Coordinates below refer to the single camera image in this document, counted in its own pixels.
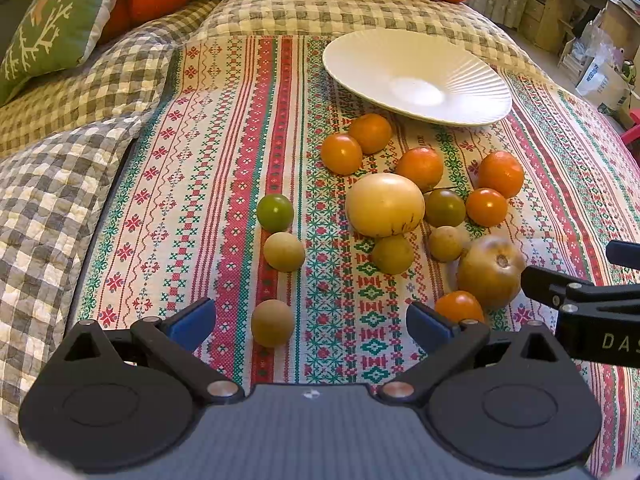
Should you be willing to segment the orange tomato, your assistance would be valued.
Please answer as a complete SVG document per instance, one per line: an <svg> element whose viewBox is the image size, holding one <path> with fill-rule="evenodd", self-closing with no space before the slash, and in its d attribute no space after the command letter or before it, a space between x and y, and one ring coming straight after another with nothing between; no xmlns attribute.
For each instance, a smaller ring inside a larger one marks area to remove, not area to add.
<svg viewBox="0 0 640 480"><path fill-rule="evenodd" d="M477 299L464 290L456 290L435 302L435 312L453 323L474 320L484 323L485 315Z"/></svg>
<svg viewBox="0 0 640 480"><path fill-rule="evenodd" d="M359 143L348 134L334 133L323 141L320 158L334 174L349 176L360 167L362 151Z"/></svg>
<svg viewBox="0 0 640 480"><path fill-rule="evenodd" d="M492 228L506 218L508 202L492 188L478 188L469 194L465 202L468 217L478 226Z"/></svg>

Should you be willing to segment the mandarin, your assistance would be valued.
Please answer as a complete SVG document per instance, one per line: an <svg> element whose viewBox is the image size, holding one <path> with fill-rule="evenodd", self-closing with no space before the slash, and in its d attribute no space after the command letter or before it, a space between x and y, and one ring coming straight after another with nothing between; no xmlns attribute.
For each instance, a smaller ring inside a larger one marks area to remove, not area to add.
<svg viewBox="0 0 640 480"><path fill-rule="evenodd" d="M521 191L523 183L524 169L509 152L492 152L480 162L477 175L479 188L492 188L505 198L511 198Z"/></svg>
<svg viewBox="0 0 640 480"><path fill-rule="evenodd" d="M365 155L382 151L393 134L390 122L379 114L364 114L352 121L347 133L360 145Z"/></svg>
<svg viewBox="0 0 640 480"><path fill-rule="evenodd" d="M444 162L431 148L413 148L401 156L395 168L399 174L411 180L425 193L431 191L442 180Z"/></svg>

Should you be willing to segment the white plastic bag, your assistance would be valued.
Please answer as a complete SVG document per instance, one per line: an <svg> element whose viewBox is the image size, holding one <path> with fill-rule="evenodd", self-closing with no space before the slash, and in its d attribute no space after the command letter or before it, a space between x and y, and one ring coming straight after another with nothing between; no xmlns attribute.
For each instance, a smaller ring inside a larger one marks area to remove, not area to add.
<svg viewBox="0 0 640 480"><path fill-rule="evenodd" d="M608 73L622 66L625 51L616 47L611 36L589 22L582 36L574 40L570 55L582 66L576 91L580 96L598 90L608 82Z"/></svg>

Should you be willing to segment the tan longan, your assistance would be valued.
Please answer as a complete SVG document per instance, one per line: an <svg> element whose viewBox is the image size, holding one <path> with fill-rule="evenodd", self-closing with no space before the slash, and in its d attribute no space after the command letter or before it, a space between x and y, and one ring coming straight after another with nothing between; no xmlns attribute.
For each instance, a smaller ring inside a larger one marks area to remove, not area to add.
<svg viewBox="0 0 640 480"><path fill-rule="evenodd" d="M288 232L271 234L265 241L262 253L273 269L288 273L297 271L306 258L303 243Z"/></svg>
<svg viewBox="0 0 640 480"><path fill-rule="evenodd" d="M250 329L256 344L277 348L286 344L294 330L294 313L283 301L269 299L254 309Z"/></svg>
<svg viewBox="0 0 640 480"><path fill-rule="evenodd" d="M413 262L414 251L403 235L380 238L370 253L372 263L385 274L406 272Z"/></svg>
<svg viewBox="0 0 640 480"><path fill-rule="evenodd" d="M457 260L466 244L466 235L454 226L439 226L431 232L427 240L431 257L444 263Z"/></svg>

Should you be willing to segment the dark green brown tomato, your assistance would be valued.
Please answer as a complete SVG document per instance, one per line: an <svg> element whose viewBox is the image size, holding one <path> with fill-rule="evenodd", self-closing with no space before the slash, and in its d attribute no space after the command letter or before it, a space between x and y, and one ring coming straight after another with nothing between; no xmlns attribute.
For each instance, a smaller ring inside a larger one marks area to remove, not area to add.
<svg viewBox="0 0 640 480"><path fill-rule="evenodd" d="M425 220L430 226L460 226L466 217L465 203L449 188L440 188L424 196Z"/></svg>

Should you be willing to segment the wooden shelf unit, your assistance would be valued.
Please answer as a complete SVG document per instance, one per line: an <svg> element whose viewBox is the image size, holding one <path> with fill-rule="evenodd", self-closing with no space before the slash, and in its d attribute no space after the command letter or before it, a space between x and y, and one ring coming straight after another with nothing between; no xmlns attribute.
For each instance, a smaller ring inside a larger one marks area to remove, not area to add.
<svg viewBox="0 0 640 480"><path fill-rule="evenodd" d="M639 0L526 0L518 33L531 44L559 54L593 24L627 60L639 47Z"/></svg>

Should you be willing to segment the brown yellow pear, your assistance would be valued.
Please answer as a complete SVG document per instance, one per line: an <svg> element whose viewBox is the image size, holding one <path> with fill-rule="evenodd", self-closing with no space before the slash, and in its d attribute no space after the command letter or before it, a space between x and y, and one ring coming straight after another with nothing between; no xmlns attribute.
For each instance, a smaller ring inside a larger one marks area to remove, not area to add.
<svg viewBox="0 0 640 480"><path fill-rule="evenodd" d="M486 312L503 309L518 296L526 267L521 251L499 235L473 240L462 252L457 289L469 292Z"/></svg>

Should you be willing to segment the checkered quilt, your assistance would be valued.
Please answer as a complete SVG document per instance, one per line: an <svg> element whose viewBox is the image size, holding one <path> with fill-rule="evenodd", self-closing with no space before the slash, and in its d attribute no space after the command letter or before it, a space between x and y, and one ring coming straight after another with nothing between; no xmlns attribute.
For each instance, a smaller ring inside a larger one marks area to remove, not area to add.
<svg viewBox="0 0 640 480"><path fill-rule="evenodd" d="M76 278L129 143L157 108L172 55L216 35L335 37L383 27L442 37L529 76L535 62L463 4L435 0L193 0L127 32L1 112L1 418L60 341Z"/></svg>

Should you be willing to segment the red plastic chair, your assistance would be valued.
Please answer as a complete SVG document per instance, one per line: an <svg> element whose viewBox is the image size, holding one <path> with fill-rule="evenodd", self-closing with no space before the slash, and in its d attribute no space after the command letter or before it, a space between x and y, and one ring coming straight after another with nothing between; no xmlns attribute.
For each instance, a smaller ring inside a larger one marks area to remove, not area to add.
<svg viewBox="0 0 640 480"><path fill-rule="evenodd" d="M632 108L629 112L629 117L634 124L623 133L622 141L632 154L638 155L640 139L640 110L638 108Z"/></svg>

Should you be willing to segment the large yellow melon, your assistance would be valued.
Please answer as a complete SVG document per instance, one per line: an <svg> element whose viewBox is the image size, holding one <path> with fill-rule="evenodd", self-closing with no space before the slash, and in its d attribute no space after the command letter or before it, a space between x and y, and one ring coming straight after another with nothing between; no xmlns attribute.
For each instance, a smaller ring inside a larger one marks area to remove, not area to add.
<svg viewBox="0 0 640 480"><path fill-rule="evenodd" d="M346 214L354 230L384 238L413 231L423 220L423 194L411 180L398 174L368 174L346 193Z"/></svg>

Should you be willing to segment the white ribbed plate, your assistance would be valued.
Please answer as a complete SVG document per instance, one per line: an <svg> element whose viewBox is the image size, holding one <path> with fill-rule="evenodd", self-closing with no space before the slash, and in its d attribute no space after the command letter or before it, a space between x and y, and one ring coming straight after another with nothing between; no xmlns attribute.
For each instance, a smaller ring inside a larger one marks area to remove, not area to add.
<svg viewBox="0 0 640 480"><path fill-rule="evenodd" d="M342 87L424 122L484 126L506 117L512 94L478 56L437 36L400 29L350 32L332 40L323 66Z"/></svg>

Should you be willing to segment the mandarin top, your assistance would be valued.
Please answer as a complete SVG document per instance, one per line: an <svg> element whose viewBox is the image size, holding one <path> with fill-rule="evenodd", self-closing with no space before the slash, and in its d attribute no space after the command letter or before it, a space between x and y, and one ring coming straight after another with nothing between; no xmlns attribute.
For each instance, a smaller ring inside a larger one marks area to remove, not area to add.
<svg viewBox="0 0 640 480"><path fill-rule="evenodd" d="M364 114L352 121L347 133L360 145L365 155L382 151L393 134L390 122L379 114Z"/></svg>

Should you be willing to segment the green embroidered pillow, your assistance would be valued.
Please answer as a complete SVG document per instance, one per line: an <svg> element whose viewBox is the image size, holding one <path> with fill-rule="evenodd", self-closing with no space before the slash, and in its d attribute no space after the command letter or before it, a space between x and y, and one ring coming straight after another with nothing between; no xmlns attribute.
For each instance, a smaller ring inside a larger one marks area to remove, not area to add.
<svg viewBox="0 0 640 480"><path fill-rule="evenodd" d="M32 78L76 67L89 57L117 0L34 0L1 63L1 103Z"/></svg>

